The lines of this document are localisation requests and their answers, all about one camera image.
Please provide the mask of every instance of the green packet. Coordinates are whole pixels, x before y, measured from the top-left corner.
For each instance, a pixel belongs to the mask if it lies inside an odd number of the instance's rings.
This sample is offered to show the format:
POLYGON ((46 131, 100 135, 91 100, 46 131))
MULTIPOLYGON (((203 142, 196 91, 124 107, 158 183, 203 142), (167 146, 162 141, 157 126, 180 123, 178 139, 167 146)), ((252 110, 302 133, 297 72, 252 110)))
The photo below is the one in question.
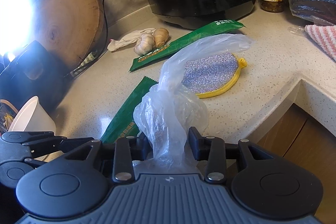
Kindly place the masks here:
POLYGON ((137 70, 138 68, 157 60, 159 58, 165 57, 170 54, 174 54, 181 50, 182 48, 190 45, 191 43, 201 39, 203 37, 209 37, 215 34, 227 33, 236 29, 244 27, 244 25, 235 20, 219 20, 214 21, 208 25, 205 25, 197 30, 194 30, 185 36, 182 36, 169 44, 162 46, 144 56, 140 56, 133 60, 133 64, 129 71, 137 70))
POLYGON ((140 130, 133 119, 133 111, 141 103, 142 97, 155 84, 157 84, 156 81, 146 76, 141 80, 118 110, 117 114, 115 114, 103 136, 100 138, 103 143, 114 143, 118 138, 136 136, 139 133, 140 130))

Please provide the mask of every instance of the white cloth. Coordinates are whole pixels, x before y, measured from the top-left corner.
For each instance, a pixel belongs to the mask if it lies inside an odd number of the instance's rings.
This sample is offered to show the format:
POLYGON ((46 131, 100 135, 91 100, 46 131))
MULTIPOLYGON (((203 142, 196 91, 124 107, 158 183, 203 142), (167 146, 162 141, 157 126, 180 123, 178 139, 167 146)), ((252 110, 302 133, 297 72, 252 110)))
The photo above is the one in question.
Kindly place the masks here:
POLYGON ((153 34, 155 30, 156 30, 155 28, 148 28, 148 29, 144 29, 144 30, 138 30, 138 31, 130 32, 129 34, 123 36, 122 39, 120 39, 120 40, 110 39, 110 44, 107 46, 107 49, 110 52, 114 52, 121 47, 124 47, 124 46, 127 46, 129 44, 135 43, 137 41, 137 39, 140 37, 141 34, 143 34, 143 33, 153 34))

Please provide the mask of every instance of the garlic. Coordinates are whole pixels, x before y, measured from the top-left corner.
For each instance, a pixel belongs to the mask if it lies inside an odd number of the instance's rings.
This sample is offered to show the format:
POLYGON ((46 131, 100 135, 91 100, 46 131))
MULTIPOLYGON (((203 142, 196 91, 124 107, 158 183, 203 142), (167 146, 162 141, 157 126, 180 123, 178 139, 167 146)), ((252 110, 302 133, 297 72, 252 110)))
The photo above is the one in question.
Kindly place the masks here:
POLYGON ((154 36, 151 33, 143 33, 137 39, 134 51, 136 54, 145 55, 153 49, 154 45, 154 36))
POLYGON ((155 47, 160 48, 168 40, 169 32, 167 29, 159 28, 154 31, 153 35, 155 38, 155 47))

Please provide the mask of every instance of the striped towel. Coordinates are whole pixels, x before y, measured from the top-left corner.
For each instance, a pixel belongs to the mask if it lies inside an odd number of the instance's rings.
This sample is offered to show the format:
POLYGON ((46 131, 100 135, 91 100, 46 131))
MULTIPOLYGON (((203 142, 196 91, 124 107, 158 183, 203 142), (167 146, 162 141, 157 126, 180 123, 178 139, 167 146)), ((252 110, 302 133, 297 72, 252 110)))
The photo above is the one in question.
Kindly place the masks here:
POLYGON ((336 26, 307 25, 304 29, 336 61, 336 26))

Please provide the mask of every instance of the bright light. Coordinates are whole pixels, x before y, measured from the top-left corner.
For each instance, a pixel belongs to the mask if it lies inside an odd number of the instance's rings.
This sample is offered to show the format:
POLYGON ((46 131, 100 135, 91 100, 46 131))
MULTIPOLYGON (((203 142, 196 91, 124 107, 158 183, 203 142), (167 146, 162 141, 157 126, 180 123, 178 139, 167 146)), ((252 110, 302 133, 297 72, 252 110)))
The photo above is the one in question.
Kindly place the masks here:
POLYGON ((112 119, 110 117, 102 117, 100 118, 100 124, 101 124, 101 135, 100 137, 104 134, 105 130, 109 126, 110 122, 112 119))
POLYGON ((15 59, 15 55, 12 54, 11 52, 8 53, 8 59, 10 62, 12 62, 15 59))
POLYGON ((29 0, 0 0, 0 54, 27 44, 32 17, 29 0))

